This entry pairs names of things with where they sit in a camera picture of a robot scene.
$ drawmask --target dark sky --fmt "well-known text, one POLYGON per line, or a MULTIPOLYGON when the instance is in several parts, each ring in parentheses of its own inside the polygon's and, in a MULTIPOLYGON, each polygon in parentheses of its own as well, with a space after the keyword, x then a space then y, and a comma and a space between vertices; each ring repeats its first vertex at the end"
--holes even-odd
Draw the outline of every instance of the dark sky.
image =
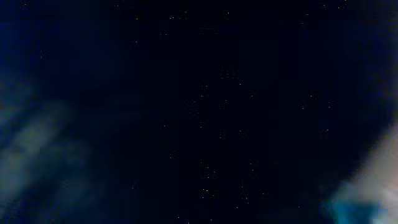
POLYGON ((32 3, 18 30, 44 94, 82 119, 138 95, 138 123, 87 135, 115 160, 126 220, 326 223, 319 203, 391 121, 388 7, 350 4, 32 3))

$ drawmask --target night sky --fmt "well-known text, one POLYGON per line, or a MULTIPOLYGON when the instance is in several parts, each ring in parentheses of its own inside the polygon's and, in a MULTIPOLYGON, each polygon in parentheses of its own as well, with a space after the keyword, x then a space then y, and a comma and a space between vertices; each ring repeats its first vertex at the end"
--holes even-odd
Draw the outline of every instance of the night sky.
POLYGON ((392 119, 392 3, 7 6, 49 98, 82 120, 137 101, 117 116, 138 122, 76 127, 113 160, 116 223, 329 223, 320 202, 392 119))

